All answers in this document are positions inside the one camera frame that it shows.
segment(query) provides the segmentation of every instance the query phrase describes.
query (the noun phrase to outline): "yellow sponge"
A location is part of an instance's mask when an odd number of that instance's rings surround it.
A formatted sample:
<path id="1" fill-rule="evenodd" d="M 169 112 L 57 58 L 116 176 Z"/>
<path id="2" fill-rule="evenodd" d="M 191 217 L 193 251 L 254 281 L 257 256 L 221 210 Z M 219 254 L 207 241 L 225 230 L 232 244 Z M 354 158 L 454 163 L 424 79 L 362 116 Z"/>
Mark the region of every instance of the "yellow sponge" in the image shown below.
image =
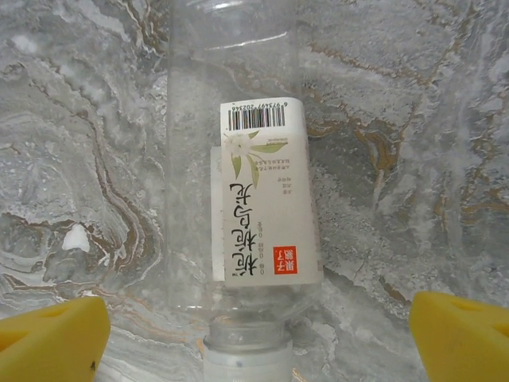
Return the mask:
<path id="1" fill-rule="evenodd" d="M 110 336 L 99 297 L 0 321 L 0 382 L 91 382 Z"/>
<path id="2" fill-rule="evenodd" d="M 509 310 L 420 292 L 410 329 L 430 382 L 509 381 Z"/>

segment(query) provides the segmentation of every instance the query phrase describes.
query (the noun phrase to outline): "flower illustration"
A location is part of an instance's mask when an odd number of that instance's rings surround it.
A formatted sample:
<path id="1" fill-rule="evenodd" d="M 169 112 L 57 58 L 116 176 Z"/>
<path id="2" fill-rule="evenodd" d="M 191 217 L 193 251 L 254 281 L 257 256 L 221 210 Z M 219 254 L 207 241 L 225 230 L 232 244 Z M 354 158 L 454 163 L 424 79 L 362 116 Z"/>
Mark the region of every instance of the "flower illustration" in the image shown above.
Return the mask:
<path id="1" fill-rule="evenodd" d="M 225 143 L 226 149 L 234 158 L 248 155 L 251 148 L 251 139 L 247 134 L 232 135 L 226 139 Z"/>
<path id="2" fill-rule="evenodd" d="M 287 144 L 287 142 L 283 142 L 266 143 L 265 145 L 251 145 L 251 140 L 259 132 L 260 130 L 250 134 L 235 134 L 231 136 L 225 135 L 225 146 L 231 155 L 231 164 L 233 165 L 233 170 L 235 171 L 235 179 L 239 177 L 240 169 L 242 168 L 242 157 L 245 157 L 251 168 L 251 178 L 255 188 L 258 186 L 258 181 L 260 179 L 260 171 L 255 158 L 263 161 L 263 158 L 260 157 L 260 153 L 276 153 Z"/>

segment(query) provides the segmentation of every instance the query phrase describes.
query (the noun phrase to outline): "barcode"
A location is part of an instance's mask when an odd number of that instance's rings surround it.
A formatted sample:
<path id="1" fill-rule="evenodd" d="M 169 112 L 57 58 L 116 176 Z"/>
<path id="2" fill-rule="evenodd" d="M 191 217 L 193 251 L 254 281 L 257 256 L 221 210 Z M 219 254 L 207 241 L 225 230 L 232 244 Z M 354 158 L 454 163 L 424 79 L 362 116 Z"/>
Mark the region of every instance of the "barcode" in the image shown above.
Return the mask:
<path id="1" fill-rule="evenodd" d="M 285 106 L 228 110 L 229 131 L 285 126 Z"/>

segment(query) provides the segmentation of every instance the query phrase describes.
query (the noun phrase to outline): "green leaf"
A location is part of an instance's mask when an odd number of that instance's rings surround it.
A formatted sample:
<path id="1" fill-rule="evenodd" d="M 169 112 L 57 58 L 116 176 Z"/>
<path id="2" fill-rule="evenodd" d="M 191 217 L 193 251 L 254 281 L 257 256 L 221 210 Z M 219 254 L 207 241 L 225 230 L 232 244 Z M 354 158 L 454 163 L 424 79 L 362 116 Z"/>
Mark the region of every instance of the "green leaf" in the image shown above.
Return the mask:
<path id="1" fill-rule="evenodd" d="M 260 132 L 260 130 L 255 131 L 254 133 L 248 134 L 249 139 L 253 139 L 256 135 L 258 135 L 259 132 Z"/>
<path id="2" fill-rule="evenodd" d="M 241 157 L 231 156 L 231 164 L 233 165 L 233 169 L 235 170 L 235 179 L 239 177 L 240 167 L 242 167 L 242 159 Z"/>
<path id="3" fill-rule="evenodd" d="M 276 153 L 288 143 L 267 143 L 266 145 L 251 146 L 251 150 L 259 153 Z"/>
<path id="4" fill-rule="evenodd" d="M 258 165 L 250 155 L 247 155 L 247 160 L 251 165 L 251 176 L 253 178 L 253 185 L 256 188 L 258 186 L 258 181 L 260 179 L 260 171 L 258 170 Z"/>

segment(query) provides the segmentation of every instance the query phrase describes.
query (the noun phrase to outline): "red logo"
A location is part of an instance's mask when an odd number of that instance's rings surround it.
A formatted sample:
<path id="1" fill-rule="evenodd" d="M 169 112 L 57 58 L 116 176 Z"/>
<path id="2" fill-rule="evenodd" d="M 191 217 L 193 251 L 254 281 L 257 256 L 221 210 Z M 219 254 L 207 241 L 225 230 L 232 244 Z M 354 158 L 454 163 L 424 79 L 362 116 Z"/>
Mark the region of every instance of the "red logo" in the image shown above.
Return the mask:
<path id="1" fill-rule="evenodd" d="M 274 273 L 276 275 L 297 274 L 297 247 L 274 247 Z"/>

